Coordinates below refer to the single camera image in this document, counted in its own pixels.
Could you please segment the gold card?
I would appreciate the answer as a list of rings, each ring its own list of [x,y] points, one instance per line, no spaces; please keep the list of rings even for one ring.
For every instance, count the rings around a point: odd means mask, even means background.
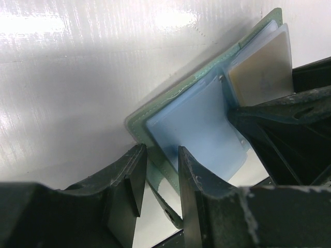
[[[289,36],[277,34],[259,50],[229,71],[240,106],[254,106],[291,95],[292,59]]]

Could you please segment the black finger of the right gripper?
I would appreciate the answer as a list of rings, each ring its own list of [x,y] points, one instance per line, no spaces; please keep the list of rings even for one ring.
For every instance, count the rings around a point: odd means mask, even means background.
[[[277,185],[330,185],[330,59],[292,72],[294,94],[228,111]]]

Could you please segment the green card holder wallet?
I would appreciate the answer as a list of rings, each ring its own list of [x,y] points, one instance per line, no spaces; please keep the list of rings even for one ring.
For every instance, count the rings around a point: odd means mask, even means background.
[[[223,180],[237,173],[251,146],[227,119],[227,111],[240,106],[229,71],[282,31],[289,36],[281,8],[275,8],[231,48],[127,118],[128,131],[147,146],[147,182],[177,229],[183,220],[161,196],[159,185],[167,180],[180,191],[178,147],[193,152]]]

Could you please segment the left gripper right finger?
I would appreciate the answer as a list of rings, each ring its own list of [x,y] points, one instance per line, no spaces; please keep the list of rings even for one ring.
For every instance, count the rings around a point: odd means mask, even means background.
[[[186,247],[330,247],[330,188],[235,187],[178,149]]]

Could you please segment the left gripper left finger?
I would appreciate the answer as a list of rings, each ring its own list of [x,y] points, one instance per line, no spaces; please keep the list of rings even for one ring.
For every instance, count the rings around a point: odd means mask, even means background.
[[[2,182],[1,247],[132,247],[146,168],[138,144],[64,190]]]

